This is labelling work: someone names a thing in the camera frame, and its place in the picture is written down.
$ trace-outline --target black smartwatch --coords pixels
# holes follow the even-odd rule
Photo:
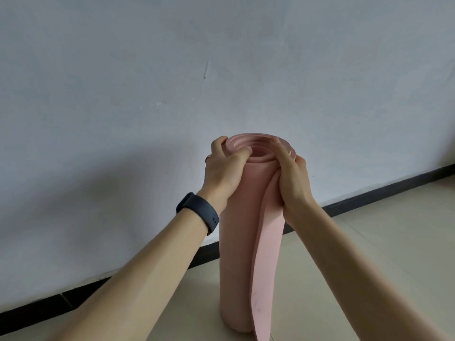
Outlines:
[[[193,193],[188,193],[183,200],[180,201],[176,208],[177,213],[179,213],[182,208],[191,209],[201,217],[201,219],[205,222],[205,225],[207,225],[207,235],[210,235],[220,222],[220,218],[218,217],[217,212],[213,209],[212,205],[201,196]]]

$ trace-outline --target finger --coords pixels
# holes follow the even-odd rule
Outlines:
[[[302,158],[300,155],[297,155],[295,157],[295,162],[297,163],[300,171],[304,173],[307,172],[307,162],[304,160],[304,158]]]
[[[282,168],[287,168],[293,165],[294,160],[291,158],[291,156],[287,152],[286,147],[283,146],[278,137],[276,136],[272,137],[272,139],[270,140],[270,147],[274,152],[276,158],[280,162],[280,166]]]
[[[212,142],[212,156],[214,157],[225,157],[223,153],[223,143],[228,139],[227,136],[220,136],[218,139]]]
[[[246,146],[246,147],[242,147],[241,149],[239,149],[237,152],[235,152],[233,155],[231,155],[231,157],[236,158],[243,165],[245,165],[247,163],[248,158],[250,157],[250,155],[252,153],[253,153],[253,150],[251,149],[251,147]]]

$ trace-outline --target hand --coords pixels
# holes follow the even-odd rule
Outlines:
[[[280,162],[280,192],[284,201],[283,215],[288,224],[293,225],[296,214],[305,207],[317,206],[310,189],[307,166],[301,156],[295,161],[289,156],[279,138],[270,140],[270,147]]]
[[[227,139],[227,136],[221,136],[212,142],[212,154],[206,160],[204,184],[197,193],[213,206],[218,215],[237,189],[243,167],[253,152],[251,147],[243,147],[227,157],[222,148]]]

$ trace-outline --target left hand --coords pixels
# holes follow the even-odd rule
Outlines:
[[[207,158],[204,184],[197,193],[213,206],[218,215],[225,209],[228,198],[237,189],[243,167],[253,152],[251,147],[243,147],[227,157],[222,148],[227,139],[227,136],[221,136],[212,142],[212,154]]]

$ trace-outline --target rolled yoga mat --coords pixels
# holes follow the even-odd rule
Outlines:
[[[270,339],[273,282],[284,228],[280,169],[269,145],[271,137],[239,134],[223,147],[226,155],[245,146],[253,153],[220,215],[221,316],[237,332],[254,331],[258,341]],[[295,159],[294,149],[280,140]]]

